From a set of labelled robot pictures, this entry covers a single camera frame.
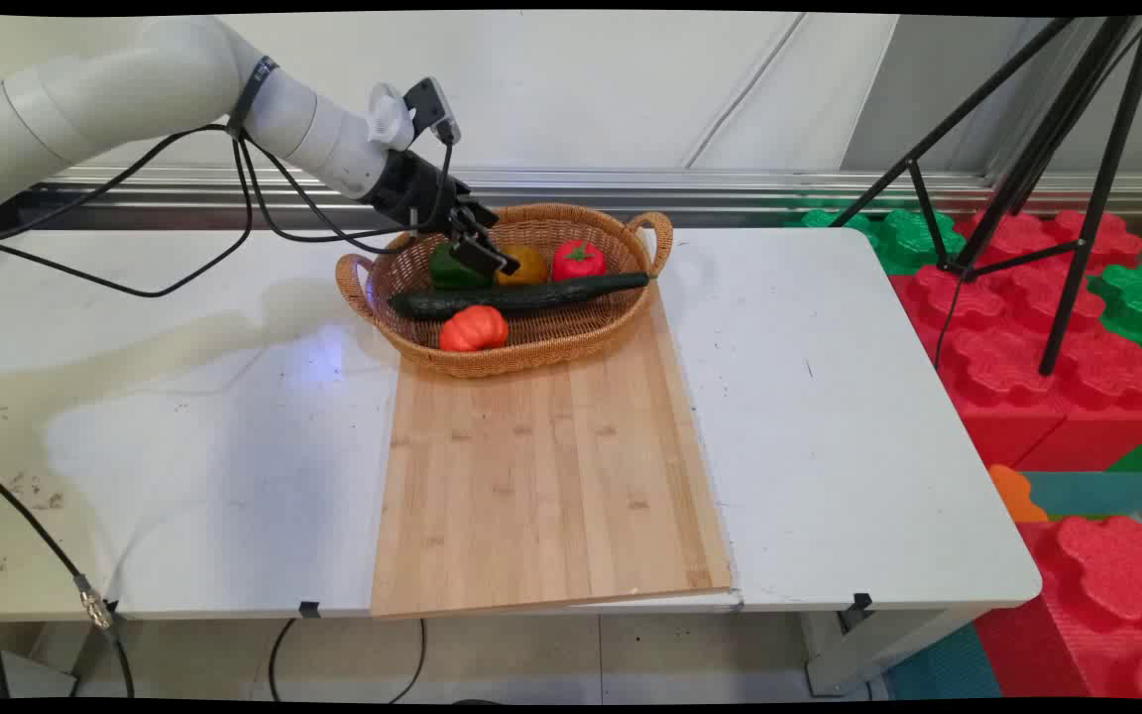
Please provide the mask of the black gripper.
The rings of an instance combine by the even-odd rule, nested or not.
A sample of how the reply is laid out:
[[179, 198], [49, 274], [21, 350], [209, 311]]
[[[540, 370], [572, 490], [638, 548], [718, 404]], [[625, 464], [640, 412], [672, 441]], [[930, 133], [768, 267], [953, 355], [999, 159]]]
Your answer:
[[500, 217], [471, 200], [471, 188], [450, 175], [450, 163], [452, 150], [447, 150], [440, 166], [413, 151], [391, 151], [363, 202], [402, 227], [444, 232], [452, 226], [449, 254], [463, 266], [484, 276], [513, 275], [521, 262], [502, 252], [486, 234]]

